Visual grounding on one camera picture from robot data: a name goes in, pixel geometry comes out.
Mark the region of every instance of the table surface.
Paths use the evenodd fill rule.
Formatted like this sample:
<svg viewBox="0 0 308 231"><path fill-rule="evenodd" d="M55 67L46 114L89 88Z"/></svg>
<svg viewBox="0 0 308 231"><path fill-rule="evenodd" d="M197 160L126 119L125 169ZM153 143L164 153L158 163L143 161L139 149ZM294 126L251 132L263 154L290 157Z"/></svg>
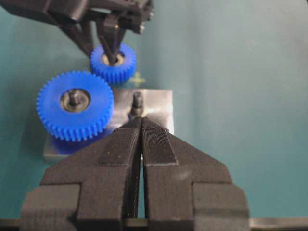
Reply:
<svg viewBox="0 0 308 231"><path fill-rule="evenodd" d="M138 73L124 87L173 90L175 134L229 167L251 216L307 216L307 2L154 2L144 34L125 37ZM54 26L0 9L0 28L0 218L14 218L48 167L36 94L90 66Z"/></svg>

